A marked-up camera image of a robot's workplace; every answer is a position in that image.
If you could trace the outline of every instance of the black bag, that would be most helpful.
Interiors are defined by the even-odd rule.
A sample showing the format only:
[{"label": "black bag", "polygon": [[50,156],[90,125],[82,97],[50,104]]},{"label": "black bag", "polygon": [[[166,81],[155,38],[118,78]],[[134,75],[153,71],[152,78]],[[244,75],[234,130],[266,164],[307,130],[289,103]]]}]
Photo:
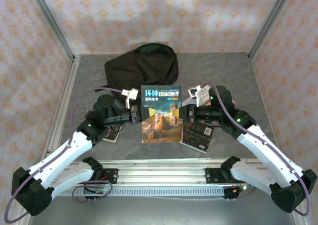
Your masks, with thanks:
[{"label": "black bag", "polygon": [[[141,85],[171,85],[179,75],[177,55],[167,45],[150,43],[105,63],[107,87],[119,90],[138,89],[133,105],[141,104]],[[125,105],[126,96],[114,93]]]}]

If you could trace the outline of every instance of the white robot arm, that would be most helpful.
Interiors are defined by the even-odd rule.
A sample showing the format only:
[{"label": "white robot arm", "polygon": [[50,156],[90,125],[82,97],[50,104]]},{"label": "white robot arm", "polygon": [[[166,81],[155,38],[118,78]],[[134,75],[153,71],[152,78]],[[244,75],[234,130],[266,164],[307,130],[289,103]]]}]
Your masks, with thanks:
[{"label": "white robot arm", "polygon": [[[180,118],[188,121],[219,122],[223,131],[245,145],[269,170],[268,173],[249,167],[240,159],[231,157],[221,166],[224,178],[229,182],[235,179],[249,183],[271,195],[275,204],[282,210],[293,211],[306,197],[297,175],[301,177],[307,191],[311,193],[317,179],[316,174],[312,170],[304,171],[288,159],[246,112],[235,109],[231,94],[225,87],[212,87],[209,89],[209,95],[211,106],[186,105],[179,109]],[[222,106],[245,130],[230,121]],[[129,109],[118,109],[114,105],[112,96],[100,96],[94,104],[94,111],[78,127],[71,138],[71,143],[65,142],[49,157],[28,170],[19,168],[14,173],[12,194],[15,194],[15,199],[32,216],[35,216],[46,209],[52,199],[64,190],[83,181],[98,180],[98,172],[102,166],[92,158],[84,160],[72,170],[65,170],[65,168],[78,156],[95,146],[107,134],[109,125],[127,122],[135,124],[149,117],[147,108],[130,105],[128,107]]]}]

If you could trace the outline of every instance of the black joint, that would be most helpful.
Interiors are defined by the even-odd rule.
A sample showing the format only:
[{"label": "black joint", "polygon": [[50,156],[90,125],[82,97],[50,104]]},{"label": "black joint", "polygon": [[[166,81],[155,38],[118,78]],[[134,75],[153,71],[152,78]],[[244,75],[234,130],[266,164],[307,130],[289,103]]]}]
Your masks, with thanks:
[{"label": "black joint", "polygon": [[[228,91],[226,89],[226,87],[224,87],[224,86],[217,86],[217,89],[218,89],[219,95],[223,101],[225,108],[231,114],[235,110],[235,105],[232,101],[232,96],[231,96],[230,91]],[[209,95],[210,95],[210,99],[211,99],[212,110],[218,111],[218,110],[222,109],[221,104],[218,100],[217,94],[214,90],[214,87],[209,89]]]},{"label": "black joint", "polygon": [[231,169],[233,167],[233,165],[240,161],[240,158],[237,158],[235,156],[232,156],[230,158],[228,158],[226,161],[224,161],[222,164],[221,164],[221,168],[224,168],[224,169]]},{"label": "black joint", "polygon": [[93,157],[83,159],[83,162],[87,163],[94,171],[91,180],[99,180],[101,178],[103,166]]}]

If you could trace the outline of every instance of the patterned wallpaper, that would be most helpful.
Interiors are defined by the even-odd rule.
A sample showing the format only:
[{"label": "patterned wallpaper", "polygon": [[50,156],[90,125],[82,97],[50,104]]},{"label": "patterned wallpaper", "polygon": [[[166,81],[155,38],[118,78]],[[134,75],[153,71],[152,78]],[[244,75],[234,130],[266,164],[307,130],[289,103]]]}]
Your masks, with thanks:
[{"label": "patterned wallpaper", "polygon": [[[289,0],[254,71],[282,151],[318,173],[318,0]],[[311,194],[318,224],[318,186]]]},{"label": "patterned wallpaper", "polygon": [[[69,60],[34,0],[0,1],[0,224],[12,174],[38,162]],[[16,218],[13,209],[10,219]]]},{"label": "patterned wallpaper", "polygon": [[277,0],[45,0],[74,54],[248,52]]}]

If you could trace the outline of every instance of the book cover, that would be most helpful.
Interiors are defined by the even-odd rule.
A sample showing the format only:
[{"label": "book cover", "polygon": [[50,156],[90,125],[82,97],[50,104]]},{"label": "book cover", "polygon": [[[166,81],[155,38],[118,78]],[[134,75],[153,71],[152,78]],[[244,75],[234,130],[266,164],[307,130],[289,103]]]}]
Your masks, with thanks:
[{"label": "book cover", "polygon": [[183,122],[181,144],[206,153],[214,128],[200,122]]},{"label": "book cover", "polygon": [[[88,114],[91,112],[92,111],[88,110],[86,112],[83,120],[85,120],[87,118]],[[119,125],[119,124],[108,127],[108,134],[102,140],[107,141],[107,142],[116,143],[119,132],[122,130],[122,128],[123,128],[123,125]]]},{"label": "book cover", "polygon": [[182,119],[179,110],[182,104],[181,86],[141,87],[142,105],[149,108],[150,118],[142,122],[142,142],[182,141]]}]

